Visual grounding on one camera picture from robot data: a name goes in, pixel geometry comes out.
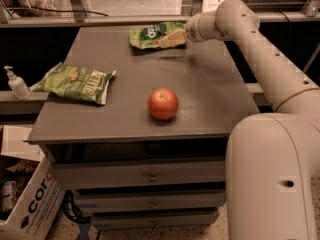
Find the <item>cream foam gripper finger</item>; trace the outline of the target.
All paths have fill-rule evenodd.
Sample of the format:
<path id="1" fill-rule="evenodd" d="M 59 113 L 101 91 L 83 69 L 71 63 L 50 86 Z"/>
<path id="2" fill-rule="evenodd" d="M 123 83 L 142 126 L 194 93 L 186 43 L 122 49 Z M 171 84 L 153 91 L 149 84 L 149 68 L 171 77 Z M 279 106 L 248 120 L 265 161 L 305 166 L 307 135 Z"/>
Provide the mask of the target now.
<path id="1" fill-rule="evenodd" d="M 183 29 L 178 29 L 169 35 L 166 35 L 159 41 L 161 48 L 171 48 L 179 45 L 184 45 L 187 42 L 186 32 Z"/>

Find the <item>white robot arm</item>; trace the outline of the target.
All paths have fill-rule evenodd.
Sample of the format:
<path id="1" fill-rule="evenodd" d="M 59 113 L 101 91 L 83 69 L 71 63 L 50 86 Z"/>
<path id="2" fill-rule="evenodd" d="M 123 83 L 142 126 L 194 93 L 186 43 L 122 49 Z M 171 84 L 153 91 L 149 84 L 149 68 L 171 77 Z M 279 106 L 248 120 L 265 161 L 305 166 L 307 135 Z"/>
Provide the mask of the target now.
<path id="1" fill-rule="evenodd" d="M 232 130 L 225 181 L 229 240 L 317 240 L 311 179 L 320 171 L 320 88 L 259 31 L 241 0 L 188 19 L 193 42 L 233 41 L 270 103 Z"/>

